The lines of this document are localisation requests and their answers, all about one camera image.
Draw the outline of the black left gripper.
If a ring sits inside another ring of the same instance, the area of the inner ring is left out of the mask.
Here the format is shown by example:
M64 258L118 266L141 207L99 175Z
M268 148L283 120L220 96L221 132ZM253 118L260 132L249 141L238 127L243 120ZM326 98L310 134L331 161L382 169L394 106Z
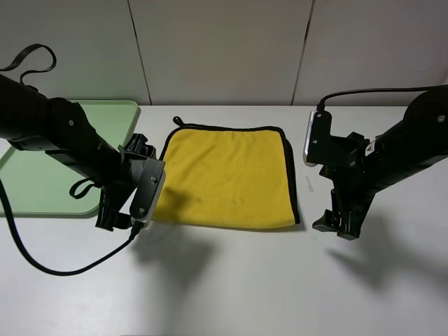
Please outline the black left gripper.
M118 175L101 187L96 228L112 232L133 226L132 217L120 210L136 189L145 161L156 158L155 147L147 141L143 134L134 133L125 146L118 147Z

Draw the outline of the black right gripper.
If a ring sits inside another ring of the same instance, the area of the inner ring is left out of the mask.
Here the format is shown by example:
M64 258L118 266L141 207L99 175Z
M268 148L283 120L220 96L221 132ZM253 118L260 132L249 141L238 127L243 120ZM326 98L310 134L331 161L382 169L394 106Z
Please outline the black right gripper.
M361 157L368 140L352 132L349 136L328 137L325 147L318 150L323 165L319 174L333 182L330 192L332 209L312 224L319 232L337 232L345 240L360 237L361 223L372 203L371 197L359 196L353 189L363 181Z

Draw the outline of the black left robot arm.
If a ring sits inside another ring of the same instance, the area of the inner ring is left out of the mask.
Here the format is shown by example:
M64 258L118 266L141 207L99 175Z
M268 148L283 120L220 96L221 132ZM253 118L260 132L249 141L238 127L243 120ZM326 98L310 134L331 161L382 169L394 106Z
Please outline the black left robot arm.
M43 151L80 174L82 180L69 190L75 200L100 189L98 228L124 230L150 219L165 164L156 160L143 134L114 148L98 135L79 103L49 99L2 76L1 138L19 151Z

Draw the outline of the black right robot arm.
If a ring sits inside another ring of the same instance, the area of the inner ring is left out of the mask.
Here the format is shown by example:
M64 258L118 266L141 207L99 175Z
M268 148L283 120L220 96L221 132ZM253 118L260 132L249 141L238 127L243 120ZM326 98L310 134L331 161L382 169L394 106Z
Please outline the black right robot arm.
M403 119L373 140L352 132L330 133L332 116L323 97L311 112L303 160L321 165L319 174L333 183L332 208L312 227L347 240L359 238L377 193L447 158L447 86L410 87L418 93Z

